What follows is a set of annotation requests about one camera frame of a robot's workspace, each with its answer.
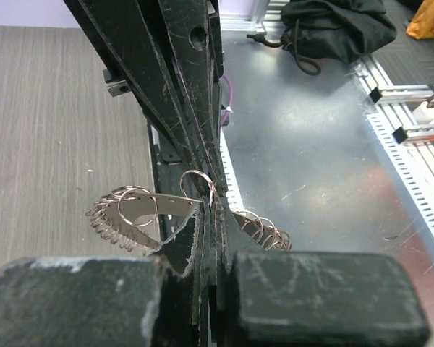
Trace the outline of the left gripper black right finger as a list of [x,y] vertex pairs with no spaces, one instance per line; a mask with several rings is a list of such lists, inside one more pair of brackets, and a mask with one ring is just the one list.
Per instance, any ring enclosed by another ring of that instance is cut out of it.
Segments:
[[430,323],[392,257],[244,250],[210,336],[217,346],[425,346]]

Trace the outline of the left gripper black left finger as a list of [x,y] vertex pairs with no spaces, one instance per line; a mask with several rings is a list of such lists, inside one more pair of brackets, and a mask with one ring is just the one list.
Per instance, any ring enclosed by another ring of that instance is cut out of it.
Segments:
[[206,346],[204,210],[148,257],[22,258],[0,269],[0,346]]

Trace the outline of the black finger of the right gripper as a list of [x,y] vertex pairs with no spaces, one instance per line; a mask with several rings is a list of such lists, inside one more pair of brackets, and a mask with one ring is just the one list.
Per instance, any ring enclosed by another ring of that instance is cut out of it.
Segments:
[[103,62],[125,78],[146,116],[172,142],[187,167],[199,170],[183,87],[159,2],[65,4]]
[[160,1],[171,49],[183,87],[186,114],[191,121],[191,139],[198,154],[195,168],[212,179],[216,194],[226,192],[221,160],[218,73],[211,26],[216,18],[210,1]]

